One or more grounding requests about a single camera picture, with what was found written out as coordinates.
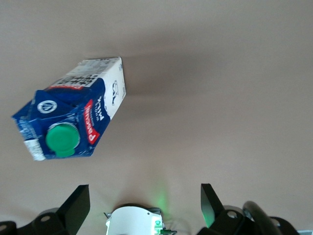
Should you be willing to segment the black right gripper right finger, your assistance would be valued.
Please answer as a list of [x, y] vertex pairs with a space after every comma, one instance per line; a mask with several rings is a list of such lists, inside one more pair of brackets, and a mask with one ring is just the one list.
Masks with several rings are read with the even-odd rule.
[[197, 235], [300, 235], [285, 219], [269, 216], [255, 202], [224, 206], [211, 184], [201, 184], [201, 211], [206, 226]]

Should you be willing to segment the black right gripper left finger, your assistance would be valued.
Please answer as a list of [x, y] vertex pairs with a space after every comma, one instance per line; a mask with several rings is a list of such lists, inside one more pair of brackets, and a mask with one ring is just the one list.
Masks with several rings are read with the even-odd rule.
[[89, 185], [79, 185], [60, 207], [41, 212], [25, 226], [0, 221], [0, 235], [77, 235], [89, 211]]

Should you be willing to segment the blue white milk carton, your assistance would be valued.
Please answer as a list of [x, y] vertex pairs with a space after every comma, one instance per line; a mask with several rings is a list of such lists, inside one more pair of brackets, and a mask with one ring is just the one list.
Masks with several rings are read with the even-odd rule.
[[120, 57], [87, 59], [12, 118], [34, 160], [89, 157], [125, 95]]

